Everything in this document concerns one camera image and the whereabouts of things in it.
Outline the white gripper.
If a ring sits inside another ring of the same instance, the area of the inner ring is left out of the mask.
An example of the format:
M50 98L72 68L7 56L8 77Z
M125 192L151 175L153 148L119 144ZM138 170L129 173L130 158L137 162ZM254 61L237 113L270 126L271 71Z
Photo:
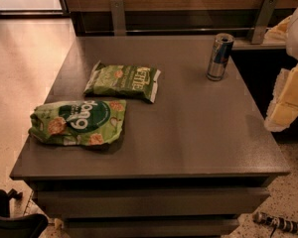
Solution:
M273 98L266 111L264 127L270 132L281 132L298 117L298 110L293 108L298 108L298 63L290 72L285 68L280 70L272 95ZM293 107L279 103L279 96L282 103Z

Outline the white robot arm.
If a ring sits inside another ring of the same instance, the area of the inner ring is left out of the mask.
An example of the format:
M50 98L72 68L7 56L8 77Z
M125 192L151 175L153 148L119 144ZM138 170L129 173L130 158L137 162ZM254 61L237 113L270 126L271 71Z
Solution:
M291 16L269 30L266 36L283 37L287 55L298 60L298 7ZM280 70L272 95L264 127L270 132L281 132L298 117L298 63L290 70Z

